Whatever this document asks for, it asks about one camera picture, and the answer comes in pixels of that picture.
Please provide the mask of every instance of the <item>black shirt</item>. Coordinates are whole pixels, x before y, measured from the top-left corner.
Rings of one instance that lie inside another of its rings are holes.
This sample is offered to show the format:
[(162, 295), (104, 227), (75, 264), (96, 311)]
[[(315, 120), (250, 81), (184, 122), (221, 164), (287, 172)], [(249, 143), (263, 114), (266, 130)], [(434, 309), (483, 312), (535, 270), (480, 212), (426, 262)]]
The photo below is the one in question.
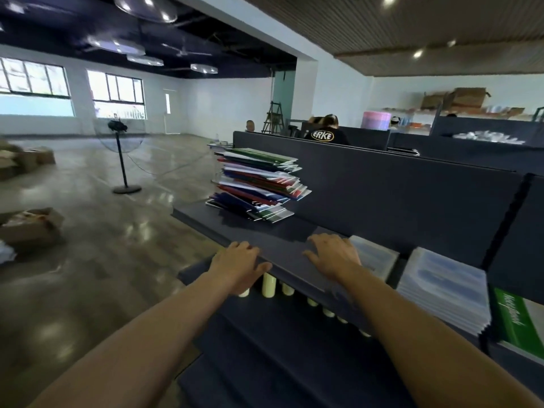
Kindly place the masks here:
[(333, 127), (320, 127), (317, 130), (310, 131), (306, 134), (305, 139), (318, 141), (320, 143), (334, 143), (336, 145), (348, 144), (344, 132)]

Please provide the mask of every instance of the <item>fan base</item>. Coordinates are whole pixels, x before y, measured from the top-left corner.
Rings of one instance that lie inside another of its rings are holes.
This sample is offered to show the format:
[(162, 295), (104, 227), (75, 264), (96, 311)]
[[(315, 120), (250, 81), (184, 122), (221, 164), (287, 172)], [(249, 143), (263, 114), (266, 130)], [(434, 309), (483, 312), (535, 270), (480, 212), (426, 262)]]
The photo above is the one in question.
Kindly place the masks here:
[(137, 184), (130, 184), (128, 186), (116, 186), (113, 188), (113, 193), (117, 194), (117, 195), (126, 195), (126, 194), (130, 194), (130, 193), (136, 193), (136, 192), (139, 192), (141, 191), (141, 186), (137, 185)]

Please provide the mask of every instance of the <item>pink plastic container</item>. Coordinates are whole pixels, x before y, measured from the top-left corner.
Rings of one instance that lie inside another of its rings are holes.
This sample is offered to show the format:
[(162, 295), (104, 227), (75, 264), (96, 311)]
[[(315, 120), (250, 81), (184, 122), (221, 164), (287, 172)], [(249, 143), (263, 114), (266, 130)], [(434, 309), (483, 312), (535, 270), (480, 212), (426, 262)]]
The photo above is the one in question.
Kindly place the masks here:
[(362, 129), (389, 130), (391, 113), (382, 111), (365, 111), (363, 113)]

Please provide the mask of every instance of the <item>stack of notebooks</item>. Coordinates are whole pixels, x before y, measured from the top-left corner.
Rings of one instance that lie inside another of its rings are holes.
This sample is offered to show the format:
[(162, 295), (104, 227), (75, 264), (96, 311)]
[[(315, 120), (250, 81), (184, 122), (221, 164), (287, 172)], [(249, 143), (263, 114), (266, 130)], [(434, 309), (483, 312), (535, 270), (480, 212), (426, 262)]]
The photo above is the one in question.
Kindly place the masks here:
[(427, 249), (413, 250), (397, 291), (471, 335), (479, 335), (491, 323), (485, 272)]
[(500, 343), (544, 365), (544, 306), (494, 288)]
[(311, 190), (293, 175), (302, 168), (294, 158), (249, 148), (215, 153), (222, 164), (218, 192), (207, 205), (225, 209), (252, 221), (276, 223), (292, 216), (283, 204), (301, 200)]
[(355, 235), (350, 237), (350, 242), (357, 249), (361, 264), (385, 282), (399, 253)]

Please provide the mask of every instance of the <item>teal wall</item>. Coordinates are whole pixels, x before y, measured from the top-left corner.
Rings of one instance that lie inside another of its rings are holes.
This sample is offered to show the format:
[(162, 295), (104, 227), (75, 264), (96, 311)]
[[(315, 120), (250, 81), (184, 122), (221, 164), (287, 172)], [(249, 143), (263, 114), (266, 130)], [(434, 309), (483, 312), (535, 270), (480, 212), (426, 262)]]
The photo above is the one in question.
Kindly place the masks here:
[(275, 103), (281, 103), (283, 113), (283, 122), (291, 118), (291, 109), (293, 107), (293, 92), (295, 91), (295, 72), (276, 72), (274, 77), (274, 97)]

